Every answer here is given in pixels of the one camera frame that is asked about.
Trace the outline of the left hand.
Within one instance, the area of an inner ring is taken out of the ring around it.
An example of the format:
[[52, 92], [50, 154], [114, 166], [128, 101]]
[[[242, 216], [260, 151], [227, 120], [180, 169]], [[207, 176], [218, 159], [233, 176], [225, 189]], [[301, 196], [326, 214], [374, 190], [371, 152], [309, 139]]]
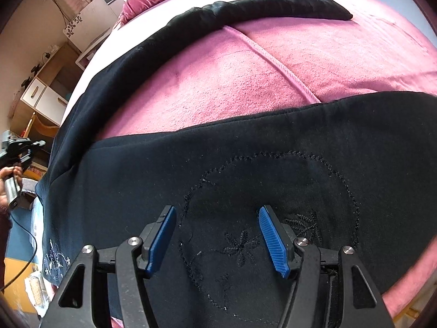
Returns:
[[20, 187], [22, 187], [22, 167], [20, 165], [16, 165], [14, 167], [3, 167], [0, 172], [1, 180], [0, 180], [0, 209], [1, 215], [7, 213], [8, 210], [8, 200], [7, 193], [5, 190], [5, 179], [13, 175], [15, 180], [17, 180]]

